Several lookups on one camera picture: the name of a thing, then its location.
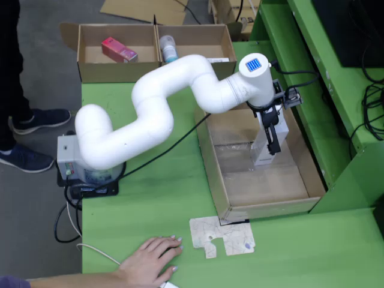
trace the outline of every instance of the blue display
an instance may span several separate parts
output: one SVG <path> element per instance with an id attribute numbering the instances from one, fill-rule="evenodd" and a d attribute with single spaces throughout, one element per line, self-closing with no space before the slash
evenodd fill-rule
<path id="1" fill-rule="evenodd" d="M 253 59 L 252 61 L 246 63 L 246 66 L 250 72 L 259 69 L 262 65 L 260 64 L 259 60 L 257 58 Z"/>

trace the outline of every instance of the person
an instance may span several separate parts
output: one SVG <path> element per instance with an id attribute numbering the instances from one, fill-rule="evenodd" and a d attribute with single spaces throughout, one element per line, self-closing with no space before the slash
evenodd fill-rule
<path id="1" fill-rule="evenodd" d="M 37 173 L 51 168 L 53 158 L 34 152 L 17 143 L 8 126 L 12 117 L 13 131 L 26 135 L 41 127 L 57 127 L 67 123 L 71 114 L 65 109 L 31 109 L 20 84 L 23 56 L 19 50 L 17 24 L 19 0 L 0 1 L 0 163 L 19 168 L 24 172 Z"/>
<path id="2" fill-rule="evenodd" d="M 111 273 L 65 275 L 23 281 L 13 277 L 0 277 L 0 288 L 123 288 L 160 287 L 170 280 L 177 266 L 165 266 L 183 250 L 182 238 L 156 237 L 140 248 Z"/>

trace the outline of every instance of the pink box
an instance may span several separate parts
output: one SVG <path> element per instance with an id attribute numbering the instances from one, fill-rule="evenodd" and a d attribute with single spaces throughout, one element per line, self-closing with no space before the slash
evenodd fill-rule
<path id="1" fill-rule="evenodd" d="M 116 62 L 137 62 L 139 58 L 135 51 L 129 49 L 126 45 L 112 37 L 105 39 L 101 45 L 103 54 Z"/>

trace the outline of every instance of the sleeve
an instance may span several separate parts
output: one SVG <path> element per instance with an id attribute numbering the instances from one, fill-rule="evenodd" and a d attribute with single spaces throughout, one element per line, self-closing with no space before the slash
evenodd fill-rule
<path id="1" fill-rule="evenodd" d="M 25 280 L 12 276 L 0 276 L 0 288 L 31 288 L 31 285 Z"/>

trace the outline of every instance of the black cable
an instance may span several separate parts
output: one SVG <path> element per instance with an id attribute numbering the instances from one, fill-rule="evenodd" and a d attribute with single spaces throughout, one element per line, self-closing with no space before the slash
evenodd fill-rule
<path id="1" fill-rule="evenodd" d="M 69 203 L 69 205 L 71 205 L 73 208 L 76 208 L 76 205 L 73 204 L 73 201 L 68 197 L 68 185 L 65 185 L 64 187 L 64 197 L 65 197 L 65 200 Z"/>
<path id="2" fill-rule="evenodd" d="M 78 240 L 80 238 L 80 236 L 76 236 L 75 238 L 73 239 L 70 239 L 70 240 L 60 240 L 58 238 L 58 232 L 57 232 L 57 227 L 58 227 L 58 223 L 59 223 L 59 219 L 60 219 L 60 216 L 62 214 L 62 212 L 64 211 L 64 209 L 67 207 L 67 204 L 65 204 L 59 211 L 59 214 L 57 215 L 56 217 L 56 221 L 55 221 L 55 225 L 53 227 L 53 235 L 55 236 L 55 239 L 56 241 L 58 241 L 59 243 L 71 243 L 71 242 L 74 242 L 76 240 Z"/>
<path id="3" fill-rule="evenodd" d="M 139 166 L 138 168 L 136 169 L 133 169 L 132 171 L 118 177 L 114 182 L 117 182 L 117 181 L 120 181 L 121 179 L 133 174 L 134 172 L 136 171 L 139 171 L 140 169 L 144 168 L 145 166 L 151 164 L 153 161 L 159 159 L 160 157 L 164 156 L 165 154 L 167 154 L 169 151 L 171 151 L 174 147 L 176 147 L 178 144 L 180 144 L 180 142 L 182 142 L 189 134 L 191 134 L 202 122 L 205 121 L 206 118 L 208 118 L 211 114 L 208 113 L 207 115 L 205 115 L 190 131 L 188 131 L 184 136 L 182 136 L 179 140 L 177 140 L 170 148 L 168 148 L 167 150 L 165 150 L 163 153 L 157 155 L 156 157 L 152 158 L 151 160 L 147 161 L 146 163 L 142 164 L 141 166 Z M 90 191 L 87 191 L 85 192 L 84 194 L 81 195 L 80 199 L 77 201 L 76 203 L 76 224 L 77 224 L 77 228 L 80 232 L 80 234 L 83 234 L 81 228 L 80 228 L 80 221 L 79 221 L 79 205 L 80 205 L 80 202 L 84 199 L 84 197 L 90 193 L 90 192 L 93 192 L 93 191 L 96 191 L 96 190 L 99 190 L 99 189 L 102 189 L 106 186 L 110 185 L 110 183 L 108 184 L 104 184 L 104 185 L 101 185 L 99 187 L 96 187 L 94 188 L 93 190 L 90 190 Z"/>
<path id="4" fill-rule="evenodd" d="M 348 149 L 349 149 L 350 159 L 352 159 L 352 139 L 353 139 L 354 135 L 356 134 L 358 128 L 360 128 L 361 126 L 364 126 L 377 140 L 383 140 L 381 135 L 384 135 L 384 129 L 372 126 L 371 123 L 373 121 L 376 121 L 376 120 L 384 117 L 384 114 L 380 115 L 380 116 L 378 116 L 372 120 L 370 120 L 369 116 L 368 116 L 369 108 L 375 108 L 375 107 L 378 107 L 378 106 L 383 104 L 383 101 L 384 101 L 384 84 L 379 84 L 379 85 L 382 85 L 382 86 L 380 87 L 377 84 L 372 83 L 372 84 L 368 85 L 365 89 L 364 97 L 363 97 L 363 100 L 361 101 L 361 105 L 363 107 L 363 119 L 364 119 L 364 121 L 362 124 L 358 125 L 355 128 L 351 137 L 349 138 Z M 372 102 L 368 102 L 368 99 L 378 92 L 381 92 L 380 97 L 378 99 L 373 100 Z"/>
<path id="5" fill-rule="evenodd" d="M 380 119 L 380 118 L 382 118 L 382 117 L 384 117 L 384 114 L 383 115 L 380 115 L 380 116 L 378 116 L 378 117 L 376 117 L 376 118 L 374 118 L 374 119 L 372 119 L 372 120 L 370 120 L 369 121 L 369 123 L 371 123 L 371 122 L 373 122 L 373 121 L 376 121 L 376 120 L 378 120 L 378 119 Z M 350 157 L 350 159 L 352 160 L 352 138 L 354 137 L 354 135 L 356 134 L 356 132 L 357 132 L 357 130 L 361 127 L 361 126 L 363 126 L 363 125 L 365 125 L 365 123 L 362 123 L 362 124 L 360 124 L 360 125 L 358 125 L 356 128 L 355 128 L 355 130 L 353 131 L 353 133 L 352 133 L 352 135 L 350 136 L 350 138 L 349 138 L 349 157 Z"/>
<path id="6" fill-rule="evenodd" d="M 293 74 L 312 74 L 314 75 L 315 77 L 307 82 L 304 82 L 304 83 L 300 83 L 300 84 L 295 84 L 295 85 L 291 85 L 291 86 L 288 86 L 287 89 L 286 89 L 286 97 L 288 97 L 289 95 L 289 91 L 292 89 L 292 88 L 297 88 L 297 87 L 304 87 L 304 86 L 307 86 L 309 84 L 312 84 L 313 82 L 317 81 L 319 78 L 320 78 L 320 74 L 316 71 L 311 71 L 311 70 L 297 70 L 297 71 L 283 71 L 281 68 L 280 68 L 280 65 L 279 63 L 277 62 L 277 60 L 274 60 L 271 62 L 271 65 L 276 69 L 277 72 L 279 72 L 280 74 L 284 74 L 284 75 L 293 75 Z"/>
<path id="7" fill-rule="evenodd" d="M 179 0 L 175 0 L 177 3 L 179 3 L 180 5 L 183 5 L 184 7 L 185 7 L 185 9 L 187 9 L 190 13 L 191 13 L 191 15 L 194 17 L 194 19 L 196 20 L 196 22 L 198 23 L 198 24 L 200 24 L 201 25 L 201 22 L 197 19 L 197 17 L 196 17 L 196 15 L 192 12 L 192 10 L 190 10 L 186 5 L 184 5 L 183 3 L 181 3 Z"/>
<path id="8" fill-rule="evenodd" d="M 240 3 L 240 9 L 239 9 L 239 14 L 238 14 L 238 16 L 237 16 L 237 18 L 236 18 L 236 22 L 240 19 L 240 14 L 241 14 L 241 11 L 242 11 L 242 6 L 243 6 L 243 4 L 244 4 L 244 0 L 241 0 L 241 3 Z"/>
<path id="9" fill-rule="evenodd" d="M 373 79 L 367 72 L 367 69 L 365 68 L 365 65 L 364 65 L 364 58 L 365 58 L 365 54 L 367 52 L 367 50 L 369 49 L 369 47 L 371 46 L 371 43 L 368 43 L 368 45 L 366 46 L 366 48 L 364 49 L 364 52 L 362 53 L 362 57 L 361 57 L 361 68 L 362 68 L 362 72 L 364 73 L 364 75 L 366 76 L 366 78 L 373 82 L 373 83 L 376 83 L 376 84 L 381 84 L 381 83 L 384 83 L 384 78 L 381 79 L 381 80 L 376 80 L 376 79 Z"/>
<path id="10" fill-rule="evenodd" d="M 75 210 L 76 210 L 76 225 L 77 225 L 77 229 L 79 230 L 80 234 L 83 235 L 83 231 L 80 227 L 80 221 L 79 221 L 79 205 L 80 205 L 80 202 L 83 200 L 85 196 L 85 193 L 83 195 L 81 195 L 80 199 L 77 201 L 76 203 L 76 206 L 75 206 Z"/>

